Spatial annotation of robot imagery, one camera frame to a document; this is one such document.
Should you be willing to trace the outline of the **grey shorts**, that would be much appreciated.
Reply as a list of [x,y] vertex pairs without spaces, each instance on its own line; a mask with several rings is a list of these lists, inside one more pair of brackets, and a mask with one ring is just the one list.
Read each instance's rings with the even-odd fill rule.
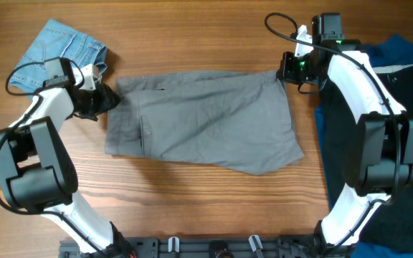
[[297,163],[285,85],[274,71],[177,72],[116,81],[105,151],[262,175]]

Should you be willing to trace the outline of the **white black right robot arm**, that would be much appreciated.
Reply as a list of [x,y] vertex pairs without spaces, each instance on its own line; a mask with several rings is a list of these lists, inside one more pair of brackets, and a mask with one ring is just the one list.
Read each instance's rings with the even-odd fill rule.
[[296,27],[287,39],[277,78],[302,86],[330,80],[353,115],[356,131],[344,166],[345,184],[330,213],[312,235],[285,242],[307,257],[348,257],[359,233],[380,206],[394,203],[398,191],[413,182],[413,119],[373,71],[357,39],[346,39],[338,13],[312,18],[312,33]]

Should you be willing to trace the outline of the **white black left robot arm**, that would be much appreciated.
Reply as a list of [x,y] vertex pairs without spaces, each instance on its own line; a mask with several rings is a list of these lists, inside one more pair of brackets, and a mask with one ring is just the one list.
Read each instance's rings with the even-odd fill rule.
[[96,121],[120,98],[71,59],[55,57],[41,65],[47,78],[29,93],[32,104],[0,130],[0,206],[54,222],[75,240],[80,257],[136,257],[116,226],[78,191],[77,171],[59,135],[64,121]]

